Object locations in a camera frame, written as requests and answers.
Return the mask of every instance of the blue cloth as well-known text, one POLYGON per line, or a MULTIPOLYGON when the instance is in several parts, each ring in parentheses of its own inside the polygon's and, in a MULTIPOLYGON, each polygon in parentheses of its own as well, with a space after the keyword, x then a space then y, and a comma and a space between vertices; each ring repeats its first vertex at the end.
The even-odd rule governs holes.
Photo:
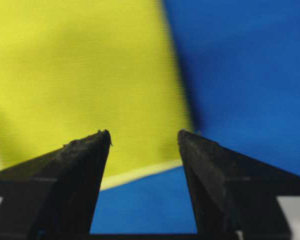
POLYGON ((92 234, 196 233, 182 167, 99 193, 92 234))
POLYGON ((164 0, 201 135, 300 175, 300 0, 164 0))

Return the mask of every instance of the yellow and blue flag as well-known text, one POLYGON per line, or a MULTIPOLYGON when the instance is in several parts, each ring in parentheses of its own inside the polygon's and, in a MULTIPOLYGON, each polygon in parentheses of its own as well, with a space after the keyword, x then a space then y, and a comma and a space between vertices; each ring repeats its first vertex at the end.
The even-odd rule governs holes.
POLYGON ((300 175, 300 1, 0 0, 0 170, 108 129, 92 233, 195 233, 180 129, 300 175))

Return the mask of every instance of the yellow fabric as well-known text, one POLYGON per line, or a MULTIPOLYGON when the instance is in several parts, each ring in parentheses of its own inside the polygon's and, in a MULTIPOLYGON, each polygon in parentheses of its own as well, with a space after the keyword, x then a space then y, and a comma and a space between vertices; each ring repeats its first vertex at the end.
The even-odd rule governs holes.
POLYGON ((161 3, 0 0, 0 169, 108 129, 105 176, 179 158, 190 128, 161 3))

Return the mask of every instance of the flag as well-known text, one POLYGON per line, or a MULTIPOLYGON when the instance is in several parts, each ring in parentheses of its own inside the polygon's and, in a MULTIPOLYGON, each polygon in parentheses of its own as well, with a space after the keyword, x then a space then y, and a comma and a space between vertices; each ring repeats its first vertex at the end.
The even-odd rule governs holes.
POLYGON ((108 129, 91 233, 195 233, 180 129, 300 175, 300 1, 0 1, 0 169, 108 129))

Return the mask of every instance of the blue fabric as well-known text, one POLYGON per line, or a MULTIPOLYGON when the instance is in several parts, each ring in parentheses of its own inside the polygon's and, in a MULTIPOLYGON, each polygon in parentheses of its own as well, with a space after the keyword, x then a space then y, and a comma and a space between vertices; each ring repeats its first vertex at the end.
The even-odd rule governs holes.
POLYGON ((196 233, 182 167, 99 193, 92 234, 196 233))
POLYGON ((300 0, 164 0, 201 135, 300 175, 300 0))

